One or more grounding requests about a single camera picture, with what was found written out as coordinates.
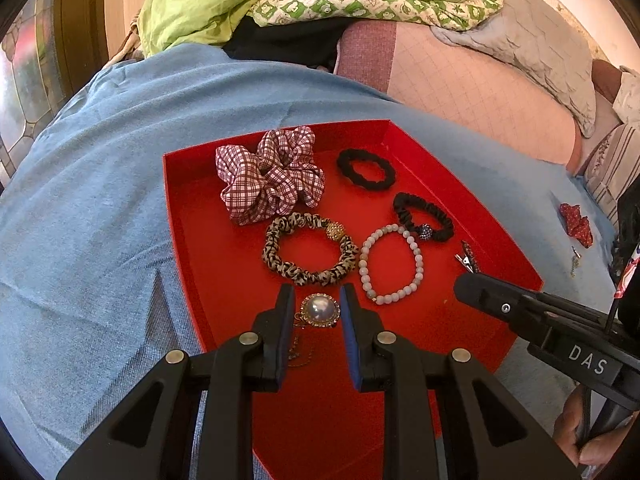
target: red box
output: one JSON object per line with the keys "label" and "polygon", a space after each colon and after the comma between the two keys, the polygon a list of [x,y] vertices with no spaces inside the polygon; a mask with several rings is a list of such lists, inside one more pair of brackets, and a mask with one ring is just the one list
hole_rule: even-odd
{"label": "red box", "polygon": [[[399,191],[436,203],[454,221],[453,239],[420,244],[424,280],[404,300],[380,307],[372,304],[362,291],[358,273],[351,273],[346,281],[356,285],[361,304],[376,310],[386,329],[401,333],[420,348],[446,353],[464,347],[495,371],[515,336],[505,324],[455,300],[453,283],[466,270],[454,254],[461,252],[460,240],[466,240],[482,272],[540,290],[542,280],[524,254],[473,194],[392,122],[311,128],[316,134],[316,164],[326,176],[324,195],[313,212],[344,224],[356,245],[361,246],[375,229],[398,221],[392,200]],[[198,338],[207,351],[247,330],[258,312],[273,307],[280,285],[286,282],[260,258],[270,221],[234,225],[220,200],[225,184],[216,173],[216,148],[240,144],[255,151],[263,133],[216,140],[164,156],[175,257]],[[389,160],[396,169],[396,183],[383,192],[354,186],[335,162],[345,148],[364,148]],[[382,177],[370,164],[355,167],[368,178]],[[414,212],[414,221],[437,224],[420,212]],[[303,268],[320,270],[335,264],[339,248],[316,231],[300,229],[282,238],[280,254]],[[371,251],[369,269],[375,289],[390,294],[412,280],[414,261],[399,237],[387,236]],[[337,298],[338,288],[299,287],[296,299],[319,291]],[[361,395],[353,389],[340,327],[300,332],[300,352],[311,351],[309,364],[289,369],[279,394],[254,396],[255,452],[274,480],[381,478],[382,394]]]}

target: silver bolt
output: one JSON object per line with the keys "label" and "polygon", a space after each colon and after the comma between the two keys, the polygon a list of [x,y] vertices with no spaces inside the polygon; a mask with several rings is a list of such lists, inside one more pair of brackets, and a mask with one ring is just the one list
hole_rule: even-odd
{"label": "silver bolt", "polygon": [[395,343],[397,339],[396,334],[393,332],[387,332],[386,330],[378,334],[378,341],[383,345],[391,345]]}
{"label": "silver bolt", "polygon": [[466,363],[471,359],[471,354],[469,350],[465,350],[464,348],[456,348],[453,352],[451,352],[451,357],[453,357],[454,361],[458,361],[459,363]]}
{"label": "silver bolt", "polygon": [[255,332],[245,332],[240,334],[240,343],[243,345],[252,345],[258,342],[258,335]]}
{"label": "silver bolt", "polygon": [[184,359],[184,352],[182,350],[171,350],[164,359],[171,365],[175,365]]}

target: black cloth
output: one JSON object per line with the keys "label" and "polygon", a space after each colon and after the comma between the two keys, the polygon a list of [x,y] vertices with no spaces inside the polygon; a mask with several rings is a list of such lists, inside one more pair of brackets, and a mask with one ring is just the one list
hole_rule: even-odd
{"label": "black cloth", "polygon": [[343,32],[356,18],[325,18],[290,25],[258,27],[245,16],[222,50],[233,59],[283,61],[324,66],[331,72],[337,59],[337,45]]}

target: blue bed sheet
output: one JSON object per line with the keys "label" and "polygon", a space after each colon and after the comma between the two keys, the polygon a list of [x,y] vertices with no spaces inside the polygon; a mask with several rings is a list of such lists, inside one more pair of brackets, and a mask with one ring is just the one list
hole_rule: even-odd
{"label": "blue bed sheet", "polygon": [[[168,229],[162,154],[247,132],[390,118],[466,184],[545,290],[610,305],[612,225],[561,166],[533,160],[358,83],[185,44],[97,74],[40,135],[0,197],[0,417],[47,480],[170,349],[200,351]],[[570,277],[558,205],[594,245]],[[517,343],[498,376],[549,428],[572,382]]]}

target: black hair tie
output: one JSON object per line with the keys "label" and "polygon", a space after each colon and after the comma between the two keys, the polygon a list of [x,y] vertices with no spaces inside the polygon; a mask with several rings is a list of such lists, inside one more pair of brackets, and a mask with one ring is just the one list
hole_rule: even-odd
{"label": "black hair tie", "polygon": [[[353,169],[351,165],[352,160],[375,162],[380,166],[382,171],[385,172],[385,179],[380,180],[379,182],[367,180]],[[355,148],[343,150],[340,152],[340,155],[338,155],[337,163],[338,168],[340,168],[340,171],[345,177],[351,180],[356,186],[363,187],[370,191],[382,191],[384,189],[389,189],[396,181],[396,170],[391,167],[389,161],[385,160],[381,156],[368,152],[367,150],[356,150]]]}
{"label": "black hair tie", "polygon": [[[442,224],[442,229],[434,229],[429,224],[416,226],[411,213],[406,209],[407,207],[422,209],[436,217],[438,222]],[[431,238],[436,242],[446,242],[453,236],[453,221],[451,218],[438,206],[427,202],[420,196],[409,193],[398,193],[394,198],[394,210],[398,215],[399,222],[410,232],[417,235],[420,240],[429,240]]]}

